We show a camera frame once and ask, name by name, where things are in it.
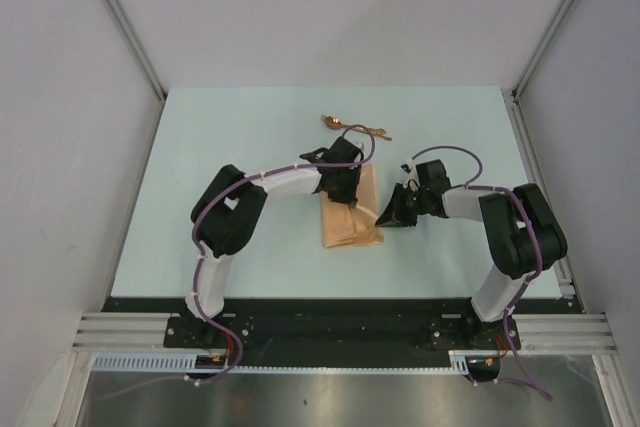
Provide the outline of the peach satin napkin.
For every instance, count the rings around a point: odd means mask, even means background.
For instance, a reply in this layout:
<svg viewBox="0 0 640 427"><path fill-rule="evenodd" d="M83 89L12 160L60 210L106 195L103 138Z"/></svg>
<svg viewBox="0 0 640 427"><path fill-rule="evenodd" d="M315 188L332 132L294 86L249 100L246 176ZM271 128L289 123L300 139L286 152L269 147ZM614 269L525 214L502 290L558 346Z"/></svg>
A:
<svg viewBox="0 0 640 427"><path fill-rule="evenodd" d="M322 242L325 248L364 247L380 244L384 236L379 218L376 168L362 167L354 206L332 202L321 193Z"/></svg>

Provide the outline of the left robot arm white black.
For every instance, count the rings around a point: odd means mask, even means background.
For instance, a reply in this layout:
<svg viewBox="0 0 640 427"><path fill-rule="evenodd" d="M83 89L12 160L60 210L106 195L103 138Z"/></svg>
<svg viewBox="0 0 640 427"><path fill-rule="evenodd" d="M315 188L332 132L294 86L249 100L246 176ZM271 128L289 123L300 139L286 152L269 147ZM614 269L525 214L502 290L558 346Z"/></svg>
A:
<svg viewBox="0 0 640 427"><path fill-rule="evenodd" d="M352 206L362 166L372 156L340 136L330 147L302 154L284 167L249 174L232 164L223 166L191 212L198 260L185 298L192 314L187 336L202 347L219 339L221 323L215 316L224 308L232 260L251 240L268 204L324 192L330 201Z"/></svg>

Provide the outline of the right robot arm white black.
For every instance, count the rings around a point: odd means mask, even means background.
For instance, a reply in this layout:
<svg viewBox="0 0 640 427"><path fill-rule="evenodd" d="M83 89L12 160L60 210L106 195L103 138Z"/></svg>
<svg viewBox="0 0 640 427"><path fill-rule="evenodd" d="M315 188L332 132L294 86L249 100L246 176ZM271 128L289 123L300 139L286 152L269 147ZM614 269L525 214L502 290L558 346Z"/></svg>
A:
<svg viewBox="0 0 640 427"><path fill-rule="evenodd" d="M420 216L465 219L483 225L493 265L469 299L461 335L484 348L515 310L532 281L568 252L566 236L541 189L454 186L440 160L402 166L408 178L394 186L378 227L414 227Z"/></svg>

